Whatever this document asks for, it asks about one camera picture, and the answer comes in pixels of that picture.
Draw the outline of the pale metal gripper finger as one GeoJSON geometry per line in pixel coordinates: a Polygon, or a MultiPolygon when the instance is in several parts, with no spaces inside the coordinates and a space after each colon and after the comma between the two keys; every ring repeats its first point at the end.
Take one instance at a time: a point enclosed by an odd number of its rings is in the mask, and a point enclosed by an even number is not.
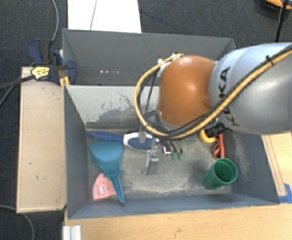
{"type": "Polygon", "coordinates": [[[139,131],[138,131],[138,141],[140,143],[145,143],[146,142],[146,139],[147,139],[146,131],[144,130],[143,127],[140,127],[139,128],[139,131]]]}
{"type": "Polygon", "coordinates": [[[159,164],[159,158],[157,155],[158,141],[156,138],[152,138],[150,141],[150,149],[147,151],[146,164],[143,170],[143,175],[150,176],[157,173],[157,167],[159,164]]]}

